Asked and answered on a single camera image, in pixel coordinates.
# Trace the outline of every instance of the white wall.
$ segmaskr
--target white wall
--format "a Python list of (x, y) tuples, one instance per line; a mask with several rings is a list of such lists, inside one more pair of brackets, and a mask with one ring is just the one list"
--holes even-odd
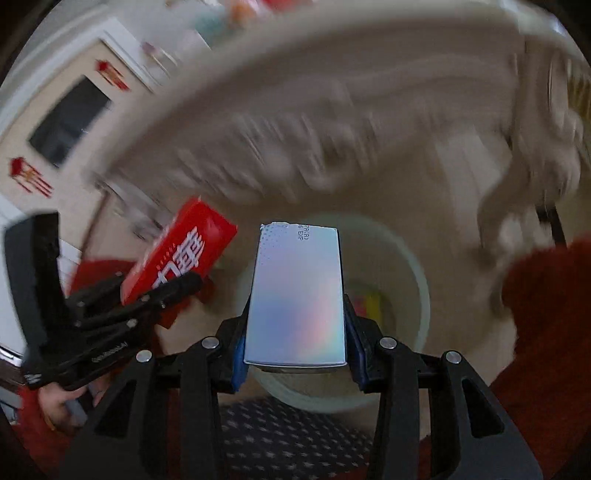
[(178, 0), (171, 8), (166, 7), (165, 0), (61, 0), (28, 40), (13, 70), (51, 35), (102, 5), (107, 5), (110, 14), (139, 41), (148, 41), (169, 53), (177, 49), (184, 32), (193, 28), (200, 12), (207, 9), (199, 0)]
[(207, 6), (199, 0), (178, 0), (167, 8), (164, 0), (109, 0), (115, 16), (139, 41), (174, 53), (183, 35), (193, 28)]

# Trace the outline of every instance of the dark window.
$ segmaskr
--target dark window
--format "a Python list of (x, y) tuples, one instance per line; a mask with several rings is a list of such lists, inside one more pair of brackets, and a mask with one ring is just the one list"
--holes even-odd
[(54, 166), (61, 167), (70, 150), (108, 103), (109, 98), (84, 77), (45, 117), (29, 143)]

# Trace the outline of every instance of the door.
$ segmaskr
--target door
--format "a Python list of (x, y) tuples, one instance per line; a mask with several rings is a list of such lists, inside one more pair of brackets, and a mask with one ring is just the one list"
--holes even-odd
[(6, 172), (0, 193), (25, 213), (57, 210), (60, 237), (81, 249), (102, 199), (86, 169), (111, 125), (144, 95), (147, 87), (104, 43), (88, 48), (31, 99), (0, 140)]

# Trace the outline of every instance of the yellow object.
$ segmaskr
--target yellow object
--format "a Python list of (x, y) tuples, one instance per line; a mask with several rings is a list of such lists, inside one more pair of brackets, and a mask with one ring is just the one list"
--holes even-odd
[(380, 328), (383, 328), (381, 295), (379, 293), (369, 293), (365, 296), (364, 303), (368, 319), (373, 320)]

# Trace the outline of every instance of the colorful item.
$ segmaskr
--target colorful item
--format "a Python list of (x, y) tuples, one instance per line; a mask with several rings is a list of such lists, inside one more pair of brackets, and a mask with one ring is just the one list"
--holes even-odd
[(53, 194), (53, 187), (43, 180), (43, 175), (24, 157), (11, 159), (10, 176), (28, 193), (36, 190), (46, 198), (51, 198)]
[[(237, 230), (236, 225), (228, 222), (201, 200), (190, 199), (143, 260), (137, 262), (129, 272), (121, 285), (121, 302), (131, 303), (146, 291), (189, 270), (201, 275), (208, 285), (207, 273)], [(186, 304), (181, 304), (166, 311), (160, 325), (170, 328), (178, 312), (185, 307)]]
[(123, 81), (123, 74), (113, 67), (113, 64), (108, 60), (97, 60), (95, 70), (99, 72), (110, 85), (116, 86), (119, 90), (129, 90), (129, 86)]

